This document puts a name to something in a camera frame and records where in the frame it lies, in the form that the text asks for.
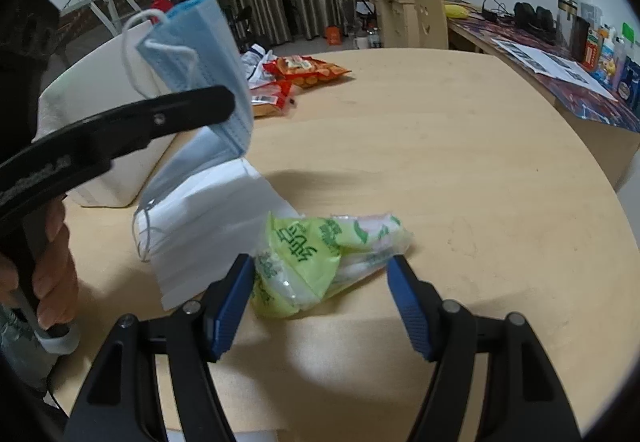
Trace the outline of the person's left hand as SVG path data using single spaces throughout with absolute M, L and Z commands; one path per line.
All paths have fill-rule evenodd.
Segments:
M 42 329 L 70 323 L 78 308 L 79 282 L 70 252 L 64 199 L 65 196 L 58 196 L 49 202 L 46 219 L 49 243 L 32 274 L 32 290 L 39 300 L 36 317 Z

